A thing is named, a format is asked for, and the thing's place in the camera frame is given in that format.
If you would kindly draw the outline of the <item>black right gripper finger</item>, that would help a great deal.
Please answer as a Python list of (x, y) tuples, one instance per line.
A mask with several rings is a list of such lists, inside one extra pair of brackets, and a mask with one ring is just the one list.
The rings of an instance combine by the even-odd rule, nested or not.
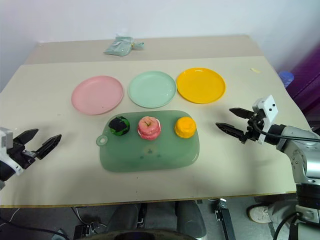
[(253, 111), (246, 110), (240, 107), (230, 108), (229, 111), (243, 119), (250, 119), (254, 115)]
[(237, 138), (240, 142), (245, 142), (245, 134), (242, 130), (235, 128), (227, 123), (216, 122), (215, 125), (224, 133)]

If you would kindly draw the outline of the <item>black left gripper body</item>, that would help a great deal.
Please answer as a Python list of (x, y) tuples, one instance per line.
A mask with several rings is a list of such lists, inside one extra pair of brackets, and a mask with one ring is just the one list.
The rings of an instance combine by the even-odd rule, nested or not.
[(24, 170), (36, 161), (37, 156), (35, 152), (26, 150), (25, 145), (20, 142), (13, 142), (13, 147), (7, 149), (6, 153)]

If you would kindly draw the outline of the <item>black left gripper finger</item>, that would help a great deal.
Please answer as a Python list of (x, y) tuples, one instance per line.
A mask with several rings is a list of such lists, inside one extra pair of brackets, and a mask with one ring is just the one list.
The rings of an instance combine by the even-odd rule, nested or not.
[(13, 139), (13, 142), (16, 144), (25, 145), (30, 140), (32, 140), (34, 138), (34, 136), (37, 134), (38, 131), (39, 131), (38, 128), (26, 130), (26, 131), (22, 132), (21, 134), (19, 134), (18, 136), (16, 136)]
[(50, 137), (45, 143), (42, 144), (42, 146), (35, 152), (36, 157), (39, 160), (42, 160), (44, 157), (46, 157), (60, 142), (62, 138), (62, 135), (56, 135), (53, 137)]

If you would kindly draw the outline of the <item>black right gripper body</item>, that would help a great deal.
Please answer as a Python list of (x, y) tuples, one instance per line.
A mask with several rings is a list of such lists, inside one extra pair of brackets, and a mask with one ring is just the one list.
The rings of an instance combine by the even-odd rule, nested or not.
[(261, 134), (264, 118), (266, 115), (262, 110), (259, 110), (258, 113), (254, 113), (253, 111), (245, 110), (243, 114), (244, 119), (248, 119), (247, 132), (244, 134), (241, 142), (243, 144), (246, 143), (247, 140), (257, 141)]

